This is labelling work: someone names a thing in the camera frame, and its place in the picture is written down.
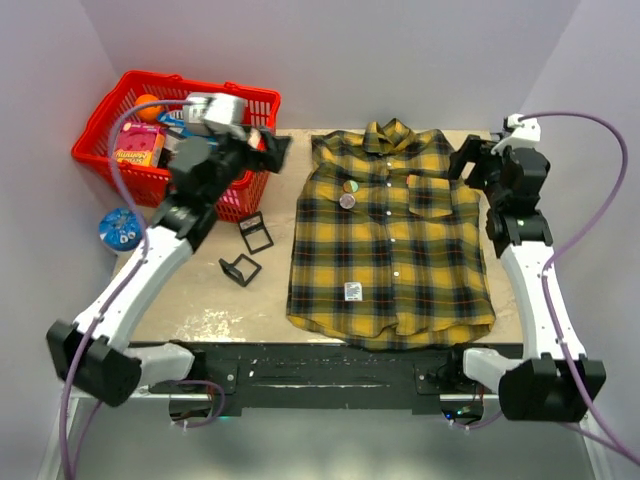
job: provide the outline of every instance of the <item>label on shirt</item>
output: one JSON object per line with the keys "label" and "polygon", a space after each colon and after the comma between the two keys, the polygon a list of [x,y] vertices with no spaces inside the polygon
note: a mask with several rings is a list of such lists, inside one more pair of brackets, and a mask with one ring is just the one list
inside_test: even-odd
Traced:
{"label": "label on shirt", "polygon": [[362,301],[362,284],[360,282],[347,282],[344,284],[345,302]]}

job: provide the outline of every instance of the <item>red box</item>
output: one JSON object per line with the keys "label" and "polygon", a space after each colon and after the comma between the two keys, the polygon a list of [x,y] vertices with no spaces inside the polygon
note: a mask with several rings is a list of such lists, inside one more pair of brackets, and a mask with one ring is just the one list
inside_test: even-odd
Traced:
{"label": "red box", "polygon": [[[113,188],[115,183],[107,160],[109,131],[116,119],[134,106],[136,98],[145,93],[162,100],[183,100],[192,92],[228,93],[246,100],[243,124],[267,127],[275,131],[280,94],[274,90],[245,87],[227,82],[224,85],[185,80],[180,75],[163,75],[132,70],[125,73],[116,87],[100,102],[87,126],[71,149],[78,162],[87,165]],[[138,205],[157,207],[164,198],[169,181],[167,170],[119,164],[120,173]],[[247,171],[220,197],[216,211],[221,220],[235,222],[254,213],[269,178],[268,172]]]}

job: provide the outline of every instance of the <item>gray wall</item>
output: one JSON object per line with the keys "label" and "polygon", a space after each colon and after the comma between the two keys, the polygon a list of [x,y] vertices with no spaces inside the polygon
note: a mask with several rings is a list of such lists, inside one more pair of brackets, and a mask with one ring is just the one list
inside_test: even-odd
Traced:
{"label": "gray wall", "polygon": [[113,268],[105,207],[69,151],[116,77],[76,0],[4,5],[0,45],[0,478],[31,479],[59,404],[45,333]]}
{"label": "gray wall", "polygon": [[281,127],[487,127],[579,0],[81,0],[113,64],[279,90]]}
{"label": "gray wall", "polygon": [[[640,445],[638,339],[640,316],[640,5],[634,0],[583,0],[522,112],[575,109],[599,114],[629,143],[630,165],[609,213],[562,260],[558,275],[573,325],[589,356],[605,361],[609,378],[597,405],[627,442]],[[620,167],[606,130],[584,120],[540,120],[541,151],[552,163],[542,207],[557,245],[602,203]],[[637,468],[610,455],[615,478],[637,478]]]}

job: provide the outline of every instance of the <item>yellow plaid shirt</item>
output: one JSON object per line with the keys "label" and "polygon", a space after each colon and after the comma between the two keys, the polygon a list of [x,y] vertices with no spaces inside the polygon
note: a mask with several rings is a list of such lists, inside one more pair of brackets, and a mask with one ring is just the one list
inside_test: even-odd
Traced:
{"label": "yellow plaid shirt", "polygon": [[[294,325],[370,349],[489,333],[479,194],[447,180],[452,151],[441,131],[414,133],[397,119],[364,135],[313,137],[287,298]],[[347,209],[349,181],[357,190]]]}

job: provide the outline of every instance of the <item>tabletop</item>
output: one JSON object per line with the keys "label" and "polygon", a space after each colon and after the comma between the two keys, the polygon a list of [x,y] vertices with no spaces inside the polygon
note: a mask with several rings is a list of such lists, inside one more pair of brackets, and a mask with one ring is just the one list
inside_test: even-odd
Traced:
{"label": "tabletop", "polygon": [[[294,327],[286,318],[287,285],[296,198],[311,171],[311,135],[332,130],[278,130],[291,135],[286,164],[279,175],[271,175],[260,211],[275,245],[252,255],[262,270],[245,288],[227,278],[218,260],[232,262],[249,252],[235,223],[218,222],[199,250],[167,282],[144,314],[134,341],[193,342],[329,342],[335,339]],[[477,131],[444,131],[454,148]],[[517,343],[522,332],[515,299],[507,275],[496,259],[484,225],[487,204],[481,202],[482,249],[487,264],[491,301],[496,312],[492,332],[479,341]],[[116,271],[124,264],[120,257]]]}

